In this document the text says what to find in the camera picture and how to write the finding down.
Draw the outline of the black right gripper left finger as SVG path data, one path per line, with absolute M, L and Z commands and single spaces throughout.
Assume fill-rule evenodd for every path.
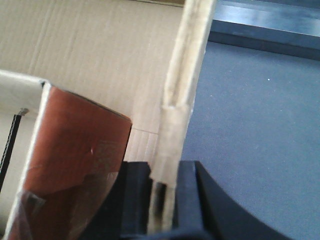
M 121 165 L 110 193 L 82 234 L 83 240 L 133 240 L 147 233 L 152 180 L 146 162 Z

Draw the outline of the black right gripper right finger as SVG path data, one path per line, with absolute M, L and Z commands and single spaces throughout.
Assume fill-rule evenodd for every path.
M 236 203 L 199 161 L 179 164 L 176 240 L 286 240 Z

